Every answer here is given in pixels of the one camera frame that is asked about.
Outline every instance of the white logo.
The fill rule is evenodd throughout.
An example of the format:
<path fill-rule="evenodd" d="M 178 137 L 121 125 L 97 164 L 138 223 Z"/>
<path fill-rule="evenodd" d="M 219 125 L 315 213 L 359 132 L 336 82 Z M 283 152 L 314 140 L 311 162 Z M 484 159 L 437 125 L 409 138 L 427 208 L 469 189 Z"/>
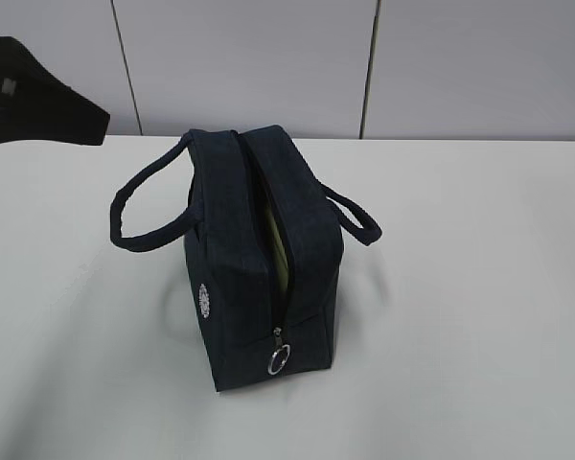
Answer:
<path fill-rule="evenodd" d="M 17 86 L 17 82 L 11 79 L 4 79 L 2 81 L 2 94 L 6 94 L 7 96 L 14 96 L 15 95 L 15 87 Z"/>
<path fill-rule="evenodd" d="M 202 317 L 207 319 L 211 312 L 211 303 L 209 302 L 209 292 L 204 285 L 200 285 L 200 289 L 198 290 L 198 304 L 200 305 Z"/>

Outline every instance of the metal ring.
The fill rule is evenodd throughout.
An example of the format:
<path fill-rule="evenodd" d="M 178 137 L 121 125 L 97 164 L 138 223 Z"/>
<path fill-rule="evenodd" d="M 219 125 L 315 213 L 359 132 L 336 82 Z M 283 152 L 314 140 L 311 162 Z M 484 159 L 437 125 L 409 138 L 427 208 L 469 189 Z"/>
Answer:
<path fill-rule="evenodd" d="M 275 363 L 275 359 L 277 359 L 277 356 L 284 350 L 286 351 L 286 357 L 284 357 L 281 360 L 277 370 L 273 371 L 272 368 L 273 368 L 273 364 Z M 268 374 L 270 374 L 271 376 L 274 376 L 274 375 L 279 374 L 281 372 L 281 370 L 284 368 L 284 366 L 288 362 L 290 350 L 291 350 L 291 347 L 288 344 L 282 345 L 280 348 L 275 350 L 275 352 L 270 357 L 270 361 L 268 362 Z"/>

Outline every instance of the white wall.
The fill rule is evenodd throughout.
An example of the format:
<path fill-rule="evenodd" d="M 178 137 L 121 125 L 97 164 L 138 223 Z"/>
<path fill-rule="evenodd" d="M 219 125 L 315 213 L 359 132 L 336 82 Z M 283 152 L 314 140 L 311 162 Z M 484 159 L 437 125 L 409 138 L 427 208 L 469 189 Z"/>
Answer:
<path fill-rule="evenodd" d="M 357 137 L 376 0 L 118 0 L 143 131 Z"/>
<path fill-rule="evenodd" d="M 383 0 L 368 138 L 575 140 L 575 0 Z"/>
<path fill-rule="evenodd" d="M 358 136 L 376 0 L 115 0 L 146 134 Z M 139 132 L 110 0 L 0 0 L 60 80 Z M 367 138 L 575 140 L 575 0 L 382 0 Z"/>

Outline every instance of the zipper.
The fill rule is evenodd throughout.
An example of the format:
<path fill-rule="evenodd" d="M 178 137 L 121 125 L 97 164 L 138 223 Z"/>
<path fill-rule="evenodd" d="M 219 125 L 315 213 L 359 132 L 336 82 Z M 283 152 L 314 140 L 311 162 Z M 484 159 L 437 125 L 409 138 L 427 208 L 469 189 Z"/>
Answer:
<path fill-rule="evenodd" d="M 252 223 L 256 232 L 256 237 L 258 239 L 258 246 L 260 246 L 260 249 L 264 254 L 264 262 L 266 264 L 268 275 L 270 278 L 269 283 L 271 291 L 270 297 L 271 297 L 272 333 L 273 336 L 275 337 L 277 350 L 280 350 L 284 346 L 283 339 L 281 337 L 281 332 L 284 327 L 284 323 L 286 321 L 286 313 L 288 311 L 289 300 L 291 298 L 291 292 L 293 289 L 293 278 L 294 278 L 293 256 L 290 248 L 287 245 L 288 239 L 286 234 L 286 228 L 281 219 L 281 215 L 278 212 L 277 204 L 275 203 L 272 193 L 270 192 L 270 187 L 268 186 L 268 183 L 265 180 L 262 168 L 258 163 L 258 160 L 256 159 L 255 155 L 251 151 L 251 148 L 248 146 L 247 142 L 236 131 L 233 131 L 233 133 L 237 141 L 239 142 L 245 167 L 249 170 L 248 179 L 251 181 L 250 191 L 252 192 L 252 195 L 254 195 L 256 192 L 256 184 L 260 184 L 260 186 L 262 187 L 265 199 L 270 206 L 272 216 L 277 225 L 279 238 L 286 253 L 288 278 L 287 278 L 286 292 L 285 294 L 282 294 L 279 287 L 279 276 L 277 268 L 275 266 L 275 262 L 271 254 L 270 249 L 271 246 L 269 246 L 270 244 L 272 244 L 272 241 L 265 241 L 265 236 L 262 235 L 262 230 L 260 228 L 261 222 L 264 222 L 265 225 L 265 217 L 261 216 L 262 213 L 260 212 L 259 209 L 260 202 L 256 200 L 256 197 L 252 196 L 250 200 L 250 204 L 253 206 Z M 267 239 L 272 238 L 272 235 L 266 235 L 266 238 Z"/>

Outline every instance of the bag handle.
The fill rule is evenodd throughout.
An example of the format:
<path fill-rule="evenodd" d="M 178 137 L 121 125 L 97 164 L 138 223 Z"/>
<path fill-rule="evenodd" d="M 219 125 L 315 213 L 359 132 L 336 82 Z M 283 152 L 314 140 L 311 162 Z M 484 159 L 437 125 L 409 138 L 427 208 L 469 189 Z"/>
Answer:
<path fill-rule="evenodd" d="M 321 182 L 320 185 L 322 186 L 324 194 L 326 194 L 326 197 L 328 198 L 328 202 L 330 203 L 331 208 L 333 208 L 334 213 L 338 217 L 339 223 L 345 230 L 351 233 L 354 238 L 356 238 L 356 240 L 368 246 L 369 244 L 376 242 L 379 238 L 381 238 L 382 232 L 380 227 L 375 222 L 375 220 L 368 215 L 366 211 L 360 208 L 348 197 L 339 195 L 333 189 L 322 184 Z M 334 203 L 335 201 L 349 209 L 349 211 L 354 215 L 354 217 L 362 226 L 358 227 L 347 216 L 345 216 L 343 211 L 341 211 L 340 208 L 336 206 Z"/>
<path fill-rule="evenodd" d="M 176 146 L 132 177 L 124 188 L 117 192 L 110 209 L 110 238 L 113 244 L 132 252 L 151 251 L 182 237 L 197 223 L 203 221 L 204 207 L 202 201 L 199 200 L 191 203 L 178 218 L 157 230 L 137 237 L 122 236 L 122 213 L 126 207 L 126 201 L 143 182 L 166 168 L 191 141 L 190 133 L 184 134 Z"/>

